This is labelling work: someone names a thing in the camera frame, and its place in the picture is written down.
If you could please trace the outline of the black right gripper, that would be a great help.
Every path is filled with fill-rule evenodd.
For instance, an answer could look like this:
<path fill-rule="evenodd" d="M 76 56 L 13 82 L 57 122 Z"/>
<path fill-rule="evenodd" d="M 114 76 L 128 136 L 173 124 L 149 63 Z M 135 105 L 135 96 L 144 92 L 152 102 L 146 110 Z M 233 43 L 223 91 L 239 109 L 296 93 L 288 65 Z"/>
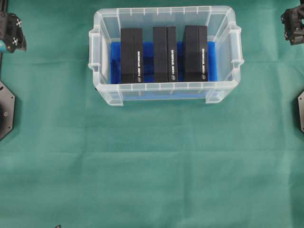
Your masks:
<path fill-rule="evenodd" d="M 286 9 L 281 15 L 281 22 L 285 27 L 285 40 L 291 45 L 304 43 L 304 7 L 297 6 Z"/>

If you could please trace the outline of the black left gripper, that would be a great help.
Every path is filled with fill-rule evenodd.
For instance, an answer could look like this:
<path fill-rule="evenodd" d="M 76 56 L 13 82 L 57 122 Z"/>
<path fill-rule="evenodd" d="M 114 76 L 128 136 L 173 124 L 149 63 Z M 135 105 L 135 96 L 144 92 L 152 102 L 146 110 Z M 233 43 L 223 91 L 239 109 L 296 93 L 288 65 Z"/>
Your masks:
<path fill-rule="evenodd" d="M 22 20 L 14 13 L 0 13 L 0 52 L 14 53 L 15 50 L 27 50 L 22 31 Z"/>

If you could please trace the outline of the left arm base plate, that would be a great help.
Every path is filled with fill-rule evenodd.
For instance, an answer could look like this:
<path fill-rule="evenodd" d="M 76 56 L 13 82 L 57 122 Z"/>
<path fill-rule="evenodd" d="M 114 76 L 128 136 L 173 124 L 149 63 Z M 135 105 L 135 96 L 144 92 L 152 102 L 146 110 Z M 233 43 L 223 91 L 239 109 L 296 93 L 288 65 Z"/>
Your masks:
<path fill-rule="evenodd" d="M 0 82 L 0 139 L 12 129 L 14 123 L 15 96 Z"/>

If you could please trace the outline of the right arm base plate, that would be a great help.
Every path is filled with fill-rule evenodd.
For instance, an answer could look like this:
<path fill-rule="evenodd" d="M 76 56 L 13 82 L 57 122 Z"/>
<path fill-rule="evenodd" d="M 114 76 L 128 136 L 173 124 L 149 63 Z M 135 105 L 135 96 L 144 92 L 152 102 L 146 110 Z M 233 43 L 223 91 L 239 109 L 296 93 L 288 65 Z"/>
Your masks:
<path fill-rule="evenodd" d="M 304 91 L 298 96 L 298 107 L 301 131 L 304 133 Z"/>

